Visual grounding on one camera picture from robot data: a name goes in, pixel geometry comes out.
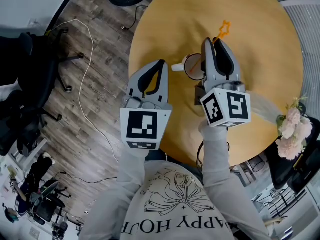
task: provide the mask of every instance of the glove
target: glove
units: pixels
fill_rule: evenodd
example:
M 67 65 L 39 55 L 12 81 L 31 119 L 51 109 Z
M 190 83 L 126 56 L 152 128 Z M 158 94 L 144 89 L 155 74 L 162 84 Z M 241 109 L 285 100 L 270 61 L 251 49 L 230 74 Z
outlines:
M 227 141 L 227 128 L 225 127 L 210 127 L 207 120 L 203 121 L 199 125 L 199 132 L 201 133 L 203 140 L 207 142 L 215 142 L 220 140 Z

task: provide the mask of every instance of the wooden floor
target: wooden floor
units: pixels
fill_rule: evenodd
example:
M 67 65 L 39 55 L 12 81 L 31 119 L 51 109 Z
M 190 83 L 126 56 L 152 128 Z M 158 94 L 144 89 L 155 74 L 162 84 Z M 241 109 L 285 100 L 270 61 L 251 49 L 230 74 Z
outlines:
M 138 5 L 149 5 L 145 0 Z M 84 79 L 81 91 L 83 111 L 109 139 L 116 157 L 121 156 L 120 108 L 128 84 L 128 64 L 131 43 L 138 24 L 129 31 L 121 26 L 130 26 L 135 20 L 136 7 L 117 7 L 108 0 L 71 0 L 61 14 L 57 25 L 78 19 L 88 25 L 94 41 L 91 67 Z M 145 8 L 138 9 L 137 18 Z M 92 42 L 87 28 L 77 21 L 65 24 L 69 32 L 62 38 L 62 46 L 74 56 L 84 53 L 83 60 L 68 61 L 60 66 L 60 73 L 71 93 L 63 92 L 56 82 L 45 108 L 54 115 L 62 114 L 62 120 L 55 122 L 46 118 L 48 125 L 42 130 L 48 144 L 44 151 L 56 160 L 47 178 L 65 171 L 73 177 L 96 182 L 117 175 L 118 163 L 105 138 L 95 131 L 82 115 L 78 102 L 80 84 L 89 64 Z M 68 187 L 72 198 L 63 201 L 66 211 L 79 221 L 86 219 L 85 210 L 107 191 L 114 179 L 88 184 L 59 174 L 57 179 Z

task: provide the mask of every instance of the desk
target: desk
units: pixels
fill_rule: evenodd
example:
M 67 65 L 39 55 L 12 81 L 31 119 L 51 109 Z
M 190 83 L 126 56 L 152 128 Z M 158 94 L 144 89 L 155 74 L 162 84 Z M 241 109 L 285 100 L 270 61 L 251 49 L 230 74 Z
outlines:
M 285 112 L 286 104 L 300 95 L 303 58 L 296 30 L 276 0 L 154 0 L 133 38 L 129 76 L 158 59 L 171 66 L 200 53 L 203 40 L 216 37 L 224 20 L 231 27 L 223 41 L 239 62 L 246 89 Z M 186 163 L 196 160 L 203 140 L 198 126 L 205 114 L 194 106 L 196 84 L 184 72 L 169 72 L 173 112 L 161 148 Z M 252 114 L 251 123 L 229 129 L 230 165 L 260 154 L 277 136 L 275 125 Z

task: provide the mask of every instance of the orange object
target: orange object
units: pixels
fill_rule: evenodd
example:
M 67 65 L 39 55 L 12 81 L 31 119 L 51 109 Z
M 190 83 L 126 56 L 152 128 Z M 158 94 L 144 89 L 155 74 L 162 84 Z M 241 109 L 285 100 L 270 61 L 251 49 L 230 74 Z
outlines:
M 218 39 L 222 39 L 224 38 L 224 36 L 227 36 L 230 34 L 229 29 L 231 26 L 231 22 L 227 22 L 226 20 L 223 21 L 223 25 L 219 28 L 220 33 L 218 34 L 218 36 L 212 41 L 212 44 L 214 44 Z M 196 64 L 191 68 L 190 72 L 192 73 L 192 71 L 195 69 L 195 67 L 198 65 L 198 63 L 200 62 L 200 59 L 196 62 Z

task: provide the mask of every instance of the white cable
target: white cable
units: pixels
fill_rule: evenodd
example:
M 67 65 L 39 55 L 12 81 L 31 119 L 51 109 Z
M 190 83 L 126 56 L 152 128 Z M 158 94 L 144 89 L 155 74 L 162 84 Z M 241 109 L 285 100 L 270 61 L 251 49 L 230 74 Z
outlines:
M 88 72 L 88 70 L 89 70 L 89 68 L 90 68 L 91 60 L 92 60 L 92 54 L 94 53 L 94 40 L 93 40 L 93 38 L 92 38 L 92 36 L 91 36 L 89 27 L 88 27 L 86 24 L 82 23 L 80 20 L 78 20 L 78 19 L 73 19 L 73 20 L 69 20 L 69 21 L 67 21 L 67 22 L 61 23 L 60 25 L 58 25 L 58 26 L 56 26 L 54 29 L 52 29 L 51 32 L 54 31 L 55 29 L 59 28 L 61 25 L 64 25 L 64 24 L 67 24 L 67 23 L 70 23 L 70 22 L 74 22 L 74 21 L 77 21 L 77 22 L 81 23 L 82 25 L 84 25 L 84 26 L 88 29 L 88 32 L 89 32 L 89 35 L 90 35 L 90 38 L 91 38 L 91 41 L 92 41 L 92 50 L 91 50 L 89 65 L 88 65 L 88 68 L 86 69 L 86 71 L 85 71 L 85 73 L 84 73 L 84 76 L 83 76 L 83 79 L 82 79 L 81 85 L 80 85 L 80 91 L 79 91 L 79 96 L 78 96 L 79 105 L 80 105 L 80 108 L 81 108 L 81 111 L 82 111 L 82 114 L 83 114 L 84 118 L 92 125 L 92 127 L 93 127 L 97 132 L 99 132 L 99 133 L 106 139 L 106 141 L 108 142 L 108 144 L 110 145 L 110 148 L 111 148 L 111 150 L 112 150 L 113 157 L 115 158 L 115 160 L 117 161 L 117 163 L 119 163 L 119 160 L 118 160 L 118 159 L 116 158 L 116 156 L 115 156 L 114 148 L 112 147 L 109 139 L 87 118 L 87 116 L 85 115 L 85 112 L 84 112 L 84 110 L 83 110 L 83 108 L 82 108 L 81 102 L 80 102 L 80 95 L 81 95 L 81 91 L 82 91 L 82 85 L 83 85 L 83 83 L 84 83 L 86 74 L 87 74 L 87 72 Z

